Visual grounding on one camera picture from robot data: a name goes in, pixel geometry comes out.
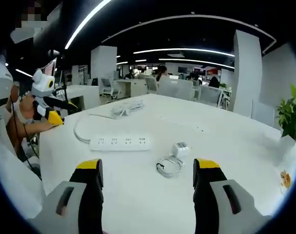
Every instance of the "small orange object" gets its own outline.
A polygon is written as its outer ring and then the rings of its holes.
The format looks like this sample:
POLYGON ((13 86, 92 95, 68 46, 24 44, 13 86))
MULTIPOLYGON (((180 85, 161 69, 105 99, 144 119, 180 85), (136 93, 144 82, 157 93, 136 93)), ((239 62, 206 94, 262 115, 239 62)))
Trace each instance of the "small orange object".
POLYGON ((290 174, 286 173, 286 171, 284 170, 283 172, 280 173, 280 176, 283 179, 283 183, 281 183, 281 185, 289 189, 291 187, 290 174))

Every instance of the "white pillar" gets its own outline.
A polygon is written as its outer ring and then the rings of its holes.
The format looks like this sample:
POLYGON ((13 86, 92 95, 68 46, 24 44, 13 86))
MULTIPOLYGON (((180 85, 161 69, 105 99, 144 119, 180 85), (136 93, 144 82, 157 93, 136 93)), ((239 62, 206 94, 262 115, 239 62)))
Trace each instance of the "white pillar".
POLYGON ((130 73, 130 66, 127 64, 122 65, 122 77, 125 77, 128 73, 130 73))
POLYGON ((79 66, 78 65, 72 66, 71 74, 72 74, 71 83, 72 84, 81 84, 81 81, 79 78, 79 66))
POLYGON ((101 91, 101 78, 113 77, 117 67, 117 47, 98 46, 91 51, 91 82, 98 78, 98 86, 101 91))
POLYGON ((236 30, 235 73, 229 110, 251 117, 252 101, 259 101, 262 63, 259 38, 236 30))

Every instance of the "human hand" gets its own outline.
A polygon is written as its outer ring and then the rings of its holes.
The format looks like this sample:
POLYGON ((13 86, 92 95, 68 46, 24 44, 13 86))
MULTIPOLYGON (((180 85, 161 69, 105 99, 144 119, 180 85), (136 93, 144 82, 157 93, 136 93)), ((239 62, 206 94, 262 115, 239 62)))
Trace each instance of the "human hand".
POLYGON ((54 128, 56 126, 58 126, 58 124, 51 124, 47 119, 44 119, 40 123, 40 131, 45 132, 45 131, 50 130, 51 128, 54 128))

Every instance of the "black ceiling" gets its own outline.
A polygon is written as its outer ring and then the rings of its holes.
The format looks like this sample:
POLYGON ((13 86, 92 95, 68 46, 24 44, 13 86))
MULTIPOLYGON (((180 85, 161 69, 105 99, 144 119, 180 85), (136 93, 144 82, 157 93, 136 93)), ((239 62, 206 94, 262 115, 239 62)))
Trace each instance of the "black ceiling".
MULTIPOLYGON (((257 25, 259 29, 277 39, 277 43, 267 53, 288 41, 290 36, 290 33, 285 33, 285 29, 292 19, 281 17, 287 12, 285 6, 267 7, 246 2, 220 4, 194 0, 112 0, 88 22, 69 49, 64 50, 73 31, 99 2, 101 0, 64 1, 59 22, 51 28, 47 39, 43 39, 45 43, 41 45, 41 49, 36 50, 32 46, 32 40, 12 45, 8 51, 11 64, 31 72, 48 62, 48 59, 43 58, 49 49, 56 49, 64 54, 67 65, 90 64, 91 50, 99 45, 117 46, 118 55, 121 56, 118 61, 129 63, 138 59, 148 59, 148 62, 152 63, 158 62, 159 58, 170 58, 167 55, 169 52, 133 55, 135 51, 149 49, 202 48, 232 53, 236 29, 259 37, 262 50, 273 41, 268 36, 238 23, 220 19, 184 18, 143 25, 102 43, 115 33, 139 23, 170 16, 190 15, 191 12, 195 15, 221 16, 257 25), (24 61, 18 59, 21 53, 26 58, 24 61)), ((53 9, 57 4, 58 1, 47 6, 53 9)), ((197 52, 183 52, 183 55, 185 59, 229 63, 227 56, 197 52)))

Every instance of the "power strip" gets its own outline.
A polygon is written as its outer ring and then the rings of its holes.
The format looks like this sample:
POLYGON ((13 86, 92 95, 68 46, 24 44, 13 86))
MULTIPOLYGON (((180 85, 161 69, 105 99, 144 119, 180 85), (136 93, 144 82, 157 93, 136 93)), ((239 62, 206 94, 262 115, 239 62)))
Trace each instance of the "power strip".
POLYGON ((91 151, 144 151, 151 147, 147 135, 95 135, 90 141, 91 151))

